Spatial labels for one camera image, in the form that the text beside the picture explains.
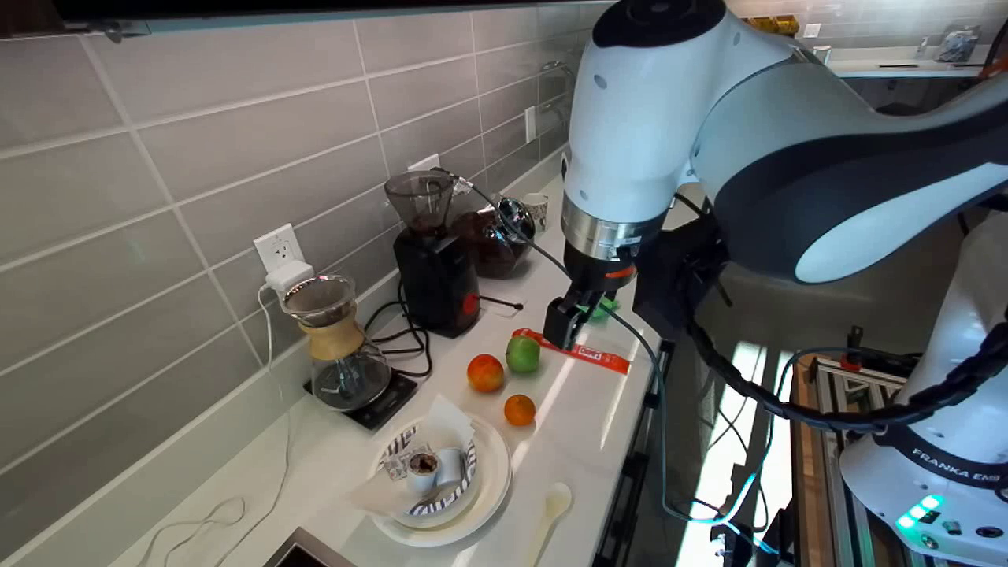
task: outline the robotic arm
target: robotic arm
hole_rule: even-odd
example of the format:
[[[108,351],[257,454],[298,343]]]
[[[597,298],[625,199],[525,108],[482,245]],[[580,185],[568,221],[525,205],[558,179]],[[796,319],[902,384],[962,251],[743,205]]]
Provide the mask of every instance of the robotic arm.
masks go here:
[[[635,313],[674,339],[720,264],[827,285],[1008,185],[1008,81],[919,118],[882,118],[815,58],[720,0],[620,0],[581,55],[563,197],[569,294],[546,339],[569,347],[595,301],[635,277]],[[681,184],[712,219],[662,235]],[[984,367],[968,401],[844,454],[849,491],[911,549],[1008,562],[1008,219],[965,245],[905,403]],[[912,507],[937,501],[923,522]]]

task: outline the gray tile wall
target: gray tile wall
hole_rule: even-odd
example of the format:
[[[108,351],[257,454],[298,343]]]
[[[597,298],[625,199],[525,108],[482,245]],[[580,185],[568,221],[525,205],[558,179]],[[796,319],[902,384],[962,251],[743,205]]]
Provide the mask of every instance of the gray tile wall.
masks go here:
[[[948,27],[980,27],[991,41],[1008,20],[1008,0],[726,0],[737,16],[796,16],[823,21],[823,45],[919,45]]]
[[[0,41],[0,557],[261,367],[251,237],[289,221],[364,291],[391,175],[440,152],[496,192],[552,156],[597,13]]]

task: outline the coffee grinder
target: coffee grinder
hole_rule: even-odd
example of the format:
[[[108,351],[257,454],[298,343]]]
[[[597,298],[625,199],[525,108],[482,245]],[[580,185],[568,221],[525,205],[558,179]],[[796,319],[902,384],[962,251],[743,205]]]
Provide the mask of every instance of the coffee grinder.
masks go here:
[[[364,430],[380,430],[415,392],[396,374],[380,351],[356,325],[356,291],[339,275],[317,275],[298,285],[283,313],[307,339],[311,392],[322,403]]]
[[[394,243],[407,315],[444,339],[466,334],[479,319],[471,250],[448,235],[454,184],[448,171],[409,171],[385,184],[407,223]]]

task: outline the green lime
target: green lime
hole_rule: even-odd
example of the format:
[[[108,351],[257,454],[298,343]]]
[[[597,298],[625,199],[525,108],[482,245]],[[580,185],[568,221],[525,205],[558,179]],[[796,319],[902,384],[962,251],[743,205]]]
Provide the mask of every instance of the green lime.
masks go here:
[[[535,374],[539,371],[539,343],[533,339],[511,339],[503,360],[506,360],[511,374]]]

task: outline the orange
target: orange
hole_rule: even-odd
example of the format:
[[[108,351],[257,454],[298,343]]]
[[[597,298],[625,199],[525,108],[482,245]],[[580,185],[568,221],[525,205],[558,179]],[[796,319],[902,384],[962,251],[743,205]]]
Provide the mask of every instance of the orange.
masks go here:
[[[517,430],[533,430],[535,426],[535,403],[525,395],[514,395],[503,403],[503,418]]]
[[[468,387],[479,392],[479,395],[494,395],[503,387],[503,367],[496,356],[492,354],[479,354],[468,360],[466,367],[466,378],[468,378]]]

